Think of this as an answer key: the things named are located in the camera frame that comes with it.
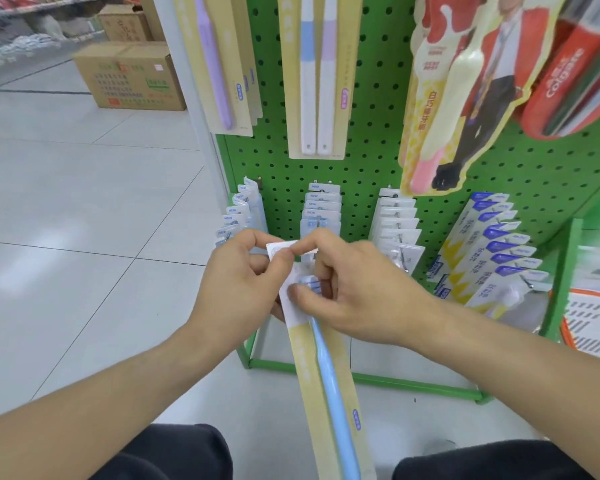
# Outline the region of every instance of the blue toothbrush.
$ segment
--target blue toothbrush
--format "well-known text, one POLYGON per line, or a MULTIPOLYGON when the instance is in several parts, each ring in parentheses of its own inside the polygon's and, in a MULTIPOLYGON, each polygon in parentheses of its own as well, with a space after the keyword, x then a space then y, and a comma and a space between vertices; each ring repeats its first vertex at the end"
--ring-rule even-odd
MULTIPOLYGON (((309 286, 312 291, 322 294, 320 290, 320 281, 315 276, 305 276, 300 279, 300 283, 309 286)), ((345 480, 360 480, 360 466, 356 448, 353 444, 353 436, 349 428, 347 411, 344 407, 344 401, 340 393, 336 370, 333 366, 331 354, 324 341, 318 320, 310 318, 313 337, 315 338, 315 348, 317 350, 318 366, 320 367, 320 376, 322 377, 322 386, 324 395, 327 398, 331 424, 336 437, 336 446, 340 457, 340 464, 344 473, 345 480)))

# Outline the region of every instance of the cardboard box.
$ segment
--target cardboard box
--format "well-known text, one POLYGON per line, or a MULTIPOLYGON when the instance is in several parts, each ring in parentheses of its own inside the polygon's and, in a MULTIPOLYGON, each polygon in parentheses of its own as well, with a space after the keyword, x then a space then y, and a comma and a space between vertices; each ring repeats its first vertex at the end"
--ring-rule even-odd
POLYGON ((153 40, 141 6, 106 5, 98 14, 110 41, 142 42, 153 40))
POLYGON ((100 107, 186 108, 165 42, 103 42, 73 55, 75 65, 100 107))
POLYGON ((155 3, 153 3, 153 0, 140 0, 140 5, 142 5, 146 23, 149 24, 149 30, 151 30, 153 39, 164 42, 164 32, 162 31, 160 18, 158 18, 158 11, 155 9, 155 3))

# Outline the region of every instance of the colgate logo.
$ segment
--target colgate logo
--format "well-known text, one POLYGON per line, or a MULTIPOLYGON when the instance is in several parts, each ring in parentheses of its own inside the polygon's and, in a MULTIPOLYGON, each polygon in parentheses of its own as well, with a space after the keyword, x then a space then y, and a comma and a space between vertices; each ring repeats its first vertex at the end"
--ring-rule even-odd
POLYGON ((573 68, 583 56, 584 52, 583 48, 579 48, 570 60, 567 61, 563 59, 560 61, 560 64, 551 73, 552 78, 546 83, 546 96, 548 98, 555 96, 558 90, 560 90, 561 85, 570 78, 571 71, 573 71, 573 68))

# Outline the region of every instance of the product display stand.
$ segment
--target product display stand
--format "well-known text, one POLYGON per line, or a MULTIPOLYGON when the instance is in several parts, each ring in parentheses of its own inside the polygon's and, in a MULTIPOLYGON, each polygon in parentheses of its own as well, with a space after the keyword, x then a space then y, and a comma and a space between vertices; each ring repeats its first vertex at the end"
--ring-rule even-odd
MULTIPOLYGON (((253 46, 261 83, 264 118, 252 138, 218 136, 230 190, 244 175, 262 179, 269 231, 283 239, 299 237, 303 194, 308 184, 332 181, 342 186, 342 232, 348 241, 366 239, 378 189, 399 187, 397 162, 412 56, 409 49, 415 0, 365 0, 355 74, 353 110, 343 161, 288 158, 286 114, 276 0, 248 0, 253 46)), ((555 286, 541 335, 556 338, 577 250, 578 217, 600 197, 600 120, 586 131, 555 141, 535 141, 510 122, 496 144, 472 166, 462 190, 419 198, 418 244, 427 250, 413 274, 428 290, 427 266, 456 221, 471 192, 511 195, 523 224, 519 232, 545 252, 559 250, 551 271, 555 286)), ((255 335, 238 354, 246 368, 295 372, 291 363, 251 358, 255 335)), ((483 403, 476 389, 353 374, 358 383, 431 392, 483 403)))

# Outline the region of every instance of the purple toothbrush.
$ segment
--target purple toothbrush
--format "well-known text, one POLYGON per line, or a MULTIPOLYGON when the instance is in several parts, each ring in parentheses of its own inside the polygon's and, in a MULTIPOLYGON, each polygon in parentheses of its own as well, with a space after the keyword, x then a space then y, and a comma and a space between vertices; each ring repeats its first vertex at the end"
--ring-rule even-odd
POLYGON ((216 42, 216 34, 214 26, 211 23, 204 0, 196 0, 196 15, 198 22, 198 32, 200 33, 200 43, 202 51, 205 53, 205 62, 209 71, 209 79, 216 97, 216 106, 220 119, 224 127, 228 130, 233 128, 233 115, 231 112, 231 104, 229 97, 226 94, 226 85, 224 83, 224 72, 220 63, 220 54, 218 53, 218 45, 216 42))

